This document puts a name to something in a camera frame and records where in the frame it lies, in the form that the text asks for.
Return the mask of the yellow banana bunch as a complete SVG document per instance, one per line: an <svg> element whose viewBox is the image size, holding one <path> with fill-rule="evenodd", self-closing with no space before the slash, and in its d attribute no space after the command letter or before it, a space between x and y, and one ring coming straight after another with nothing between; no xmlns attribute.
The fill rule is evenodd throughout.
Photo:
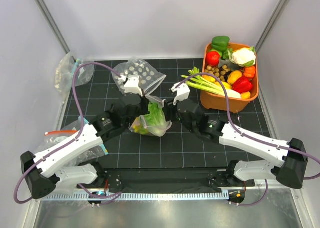
<svg viewBox="0 0 320 228"><path fill-rule="evenodd" d="M130 127L130 131L133 133L138 133L141 135L149 134L149 131L144 128L144 126L140 122L134 122Z"/></svg>

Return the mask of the green lettuce cabbage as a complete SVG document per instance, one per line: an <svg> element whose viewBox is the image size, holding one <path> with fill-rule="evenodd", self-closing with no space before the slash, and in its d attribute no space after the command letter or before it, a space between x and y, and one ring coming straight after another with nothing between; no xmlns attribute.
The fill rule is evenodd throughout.
<svg viewBox="0 0 320 228"><path fill-rule="evenodd" d="M149 114L145 115L148 126L163 126L166 124L166 118L158 103L150 102L148 105Z"/></svg>

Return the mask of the pink-zipper zip bag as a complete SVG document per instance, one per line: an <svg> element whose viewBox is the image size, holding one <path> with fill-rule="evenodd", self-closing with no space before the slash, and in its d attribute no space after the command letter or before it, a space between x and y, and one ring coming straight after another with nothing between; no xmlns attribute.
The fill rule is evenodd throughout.
<svg viewBox="0 0 320 228"><path fill-rule="evenodd" d="M162 137L172 126L171 121L166 121L163 111L164 100L151 95L147 96L147 99L149 113L137 117L129 130L141 135Z"/></svg>

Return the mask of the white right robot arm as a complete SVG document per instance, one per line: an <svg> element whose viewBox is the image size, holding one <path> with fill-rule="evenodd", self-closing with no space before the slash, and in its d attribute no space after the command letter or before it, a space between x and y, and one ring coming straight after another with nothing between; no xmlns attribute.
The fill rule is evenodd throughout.
<svg viewBox="0 0 320 228"><path fill-rule="evenodd" d="M272 139L232 125L226 119L212 120L191 99L164 100L162 105L167 120L179 121L197 138L260 157L258 161L232 160L225 173L229 185L253 179L275 179L286 187L302 188L309 159L301 140Z"/></svg>

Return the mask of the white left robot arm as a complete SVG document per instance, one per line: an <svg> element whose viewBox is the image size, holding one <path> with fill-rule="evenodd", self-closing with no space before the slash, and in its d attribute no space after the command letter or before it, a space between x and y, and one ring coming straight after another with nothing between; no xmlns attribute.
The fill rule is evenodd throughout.
<svg viewBox="0 0 320 228"><path fill-rule="evenodd" d="M21 155L22 178L26 181L33 199L46 197L54 190L74 189L84 184L95 188L104 186L106 173L94 161L86 165L67 167L66 164L82 153L103 145L121 135L135 119L148 114L149 99L139 94L127 93L80 130L57 145L33 154Z"/></svg>

